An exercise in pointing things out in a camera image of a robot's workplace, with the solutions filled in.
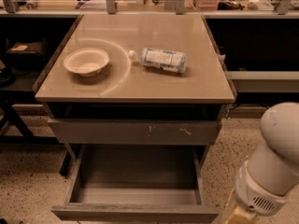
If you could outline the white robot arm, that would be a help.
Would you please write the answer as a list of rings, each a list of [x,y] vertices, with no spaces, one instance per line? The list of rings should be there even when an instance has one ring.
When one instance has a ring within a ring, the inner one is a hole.
[[[273,216],[299,184],[299,104],[281,103],[261,117],[262,145],[235,175],[221,224],[257,224]]]

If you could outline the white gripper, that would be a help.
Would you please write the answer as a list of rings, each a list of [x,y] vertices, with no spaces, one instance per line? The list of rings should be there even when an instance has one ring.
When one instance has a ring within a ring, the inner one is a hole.
[[[245,161],[236,174],[235,187],[222,213],[222,224],[257,224],[257,214],[273,216],[287,201],[286,196],[278,196],[260,186],[250,175]]]

